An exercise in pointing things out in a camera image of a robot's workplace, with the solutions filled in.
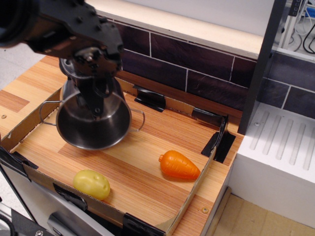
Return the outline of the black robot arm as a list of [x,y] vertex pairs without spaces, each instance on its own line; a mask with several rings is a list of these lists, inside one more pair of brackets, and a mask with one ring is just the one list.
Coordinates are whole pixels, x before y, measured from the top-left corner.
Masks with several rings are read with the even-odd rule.
[[0,45],[20,43],[58,58],[62,73],[75,82],[92,115],[103,116],[124,50],[113,23],[83,0],[3,0]]

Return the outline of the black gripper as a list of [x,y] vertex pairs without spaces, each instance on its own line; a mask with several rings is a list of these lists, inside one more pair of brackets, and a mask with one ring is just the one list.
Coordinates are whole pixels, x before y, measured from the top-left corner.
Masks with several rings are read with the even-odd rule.
[[71,59],[59,59],[63,74],[75,80],[94,119],[104,112],[104,99],[111,95],[111,78],[122,68],[123,41],[116,25],[105,17],[98,19],[100,45],[76,51]]

